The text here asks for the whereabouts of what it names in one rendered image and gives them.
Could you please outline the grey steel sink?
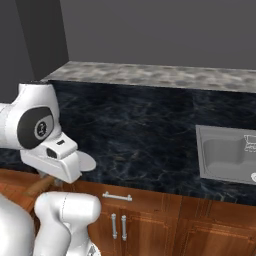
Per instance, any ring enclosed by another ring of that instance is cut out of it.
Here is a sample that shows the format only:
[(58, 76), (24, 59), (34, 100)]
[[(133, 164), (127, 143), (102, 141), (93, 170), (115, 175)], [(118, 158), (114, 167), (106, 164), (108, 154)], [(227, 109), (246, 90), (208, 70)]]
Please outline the grey steel sink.
[(256, 130), (196, 126), (200, 177), (256, 185)]

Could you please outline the narrow wooden cupboard door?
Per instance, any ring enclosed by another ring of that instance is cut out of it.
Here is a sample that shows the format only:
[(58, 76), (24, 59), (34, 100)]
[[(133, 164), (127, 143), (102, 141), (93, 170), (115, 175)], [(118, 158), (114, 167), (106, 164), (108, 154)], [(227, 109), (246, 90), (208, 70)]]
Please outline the narrow wooden cupboard door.
[(120, 239), (113, 238), (112, 214), (119, 217), (116, 207), (103, 206), (97, 221), (88, 226), (91, 241), (98, 247), (102, 256), (118, 256), (120, 253)]

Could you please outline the wooden drawer front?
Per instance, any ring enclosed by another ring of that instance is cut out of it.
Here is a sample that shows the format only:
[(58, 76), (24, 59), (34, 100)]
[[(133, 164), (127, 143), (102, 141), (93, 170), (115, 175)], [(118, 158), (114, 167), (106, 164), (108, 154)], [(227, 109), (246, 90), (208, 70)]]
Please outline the wooden drawer front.
[[(98, 196), (104, 204), (143, 213), (166, 214), (174, 218), (179, 216), (182, 197), (178, 195), (85, 181), (76, 182), (74, 187), (77, 192)], [(133, 200), (128, 202), (104, 198), (102, 194), (106, 191), (119, 196), (127, 196), (129, 194)]]

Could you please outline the wooden cupboard door under sink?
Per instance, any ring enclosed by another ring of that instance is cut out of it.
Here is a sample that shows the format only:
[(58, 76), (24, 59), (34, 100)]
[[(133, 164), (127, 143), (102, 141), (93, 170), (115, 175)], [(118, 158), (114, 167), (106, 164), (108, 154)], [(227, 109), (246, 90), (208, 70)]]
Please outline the wooden cupboard door under sink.
[(173, 256), (256, 256), (256, 231), (180, 219)]

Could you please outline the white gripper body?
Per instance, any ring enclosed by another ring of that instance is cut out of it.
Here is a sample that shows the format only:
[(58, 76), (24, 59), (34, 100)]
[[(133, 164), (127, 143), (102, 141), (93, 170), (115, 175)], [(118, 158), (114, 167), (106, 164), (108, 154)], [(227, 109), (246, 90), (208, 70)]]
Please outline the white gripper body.
[(79, 158), (76, 153), (60, 160), (36, 156), (28, 151), (21, 151), (20, 156), (23, 163), (69, 184), (81, 176)]

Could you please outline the wooden panel under sink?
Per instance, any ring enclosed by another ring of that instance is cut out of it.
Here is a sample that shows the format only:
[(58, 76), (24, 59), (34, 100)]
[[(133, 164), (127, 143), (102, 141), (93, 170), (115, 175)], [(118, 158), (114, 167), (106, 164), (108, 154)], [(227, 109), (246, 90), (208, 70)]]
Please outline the wooden panel under sink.
[(214, 222), (256, 226), (256, 206), (182, 197), (180, 216), (189, 219), (211, 219)]

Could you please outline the wide wooden cupboard door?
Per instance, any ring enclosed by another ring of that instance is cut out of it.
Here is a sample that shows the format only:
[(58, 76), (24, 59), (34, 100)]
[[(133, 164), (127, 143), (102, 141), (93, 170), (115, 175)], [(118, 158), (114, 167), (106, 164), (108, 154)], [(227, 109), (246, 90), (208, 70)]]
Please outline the wide wooden cupboard door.
[(163, 213), (121, 210), (126, 217), (122, 256), (173, 256), (177, 219)]

